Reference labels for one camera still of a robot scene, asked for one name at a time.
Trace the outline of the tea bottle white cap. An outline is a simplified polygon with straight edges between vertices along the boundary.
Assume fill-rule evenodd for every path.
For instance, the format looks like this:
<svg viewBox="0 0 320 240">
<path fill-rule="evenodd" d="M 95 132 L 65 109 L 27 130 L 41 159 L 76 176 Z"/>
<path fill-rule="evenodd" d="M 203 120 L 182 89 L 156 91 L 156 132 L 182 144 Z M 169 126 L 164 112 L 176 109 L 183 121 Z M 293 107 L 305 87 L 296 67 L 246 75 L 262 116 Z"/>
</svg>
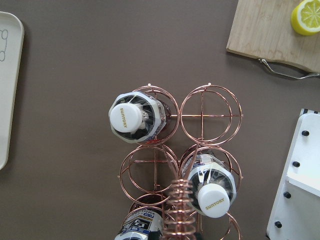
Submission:
<svg viewBox="0 0 320 240">
<path fill-rule="evenodd" d="M 169 106 L 141 91 L 120 94 L 108 112 L 112 132 L 127 143 L 151 143 L 171 121 Z"/>
</svg>

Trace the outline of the copper wire bottle basket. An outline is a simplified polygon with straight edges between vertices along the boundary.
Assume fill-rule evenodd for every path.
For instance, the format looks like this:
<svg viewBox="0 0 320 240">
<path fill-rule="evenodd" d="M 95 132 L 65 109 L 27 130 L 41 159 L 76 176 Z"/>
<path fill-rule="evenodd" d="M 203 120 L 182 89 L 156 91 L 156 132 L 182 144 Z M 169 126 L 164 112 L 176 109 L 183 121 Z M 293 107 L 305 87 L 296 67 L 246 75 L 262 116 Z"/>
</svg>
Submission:
<svg viewBox="0 0 320 240">
<path fill-rule="evenodd" d="M 243 180 L 235 157 L 223 148 L 239 131 L 243 111 L 236 95 L 229 89 L 210 83 L 193 89 L 178 104 L 167 90 L 148 84 L 131 92 L 143 92 L 166 103 L 170 122 L 150 143 L 132 143 L 136 148 L 123 160 L 118 179 L 124 194 L 133 203 L 147 194 L 159 194 L 163 230 L 160 240 L 200 240 L 202 218 L 192 206 L 188 175 L 198 154 L 214 154 L 233 175 L 236 194 Z M 242 239 L 237 220 L 230 212 L 228 235 L 235 229 Z"/>
</svg>

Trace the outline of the wooden cutting board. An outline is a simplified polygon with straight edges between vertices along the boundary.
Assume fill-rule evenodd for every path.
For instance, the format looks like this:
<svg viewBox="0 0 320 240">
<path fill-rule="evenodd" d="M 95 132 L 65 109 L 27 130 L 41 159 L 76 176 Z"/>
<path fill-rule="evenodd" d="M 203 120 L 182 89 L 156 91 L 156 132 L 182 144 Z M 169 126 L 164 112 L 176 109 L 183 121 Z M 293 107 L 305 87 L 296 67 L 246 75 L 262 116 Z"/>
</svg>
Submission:
<svg viewBox="0 0 320 240">
<path fill-rule="evenodd" d="M 303 36 L 291 26 L 298 0 L 240 0 L 226 49 L 257 59 L 270 72 L 273 63 L 305 71 L 304 79 L 320 76 L 320 35 Z"/>
</svg>

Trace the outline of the cream rectangular tray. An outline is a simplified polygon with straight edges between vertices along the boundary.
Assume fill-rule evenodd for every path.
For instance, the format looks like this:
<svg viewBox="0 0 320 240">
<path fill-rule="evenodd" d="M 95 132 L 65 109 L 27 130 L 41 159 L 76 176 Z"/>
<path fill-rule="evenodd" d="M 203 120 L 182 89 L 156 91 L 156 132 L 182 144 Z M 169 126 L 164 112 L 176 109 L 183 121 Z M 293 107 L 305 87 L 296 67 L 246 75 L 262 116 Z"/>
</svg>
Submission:
<svg viewBox="0 0 320 240">
<path fill-rule="evenodd" d="M 7 164 L 24 26 L 12 13 L 0 13 L 0 168 Z"/>
</svg>

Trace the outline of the half lemon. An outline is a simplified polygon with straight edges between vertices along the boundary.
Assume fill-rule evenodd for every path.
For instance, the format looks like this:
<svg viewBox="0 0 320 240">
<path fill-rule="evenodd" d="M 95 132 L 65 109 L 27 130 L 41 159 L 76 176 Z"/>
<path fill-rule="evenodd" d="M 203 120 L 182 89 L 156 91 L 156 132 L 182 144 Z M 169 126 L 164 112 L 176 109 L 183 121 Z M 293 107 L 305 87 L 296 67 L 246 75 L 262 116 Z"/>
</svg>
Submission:
<svg viewBox="0 0 320 240">
<path fill-rule="evenodd" d="M 303 36 L 320 32 L 320 1 L 303 0 L 291 13 L 293 30 Z"/>
</svg>

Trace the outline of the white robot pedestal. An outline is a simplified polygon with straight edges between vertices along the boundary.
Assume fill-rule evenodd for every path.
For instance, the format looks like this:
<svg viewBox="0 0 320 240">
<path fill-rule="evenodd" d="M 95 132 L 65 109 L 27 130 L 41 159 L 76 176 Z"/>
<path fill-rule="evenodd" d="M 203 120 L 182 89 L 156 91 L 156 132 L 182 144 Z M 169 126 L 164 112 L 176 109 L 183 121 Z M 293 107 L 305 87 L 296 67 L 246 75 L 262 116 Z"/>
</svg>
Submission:
<svg viewBox="0 0 320 240">
<path fill-rule="evenodd" d="M 320 113 L 303 108 L 279 182 L 266 236 L 270 240 L 320 238 Z"/>
</svg>

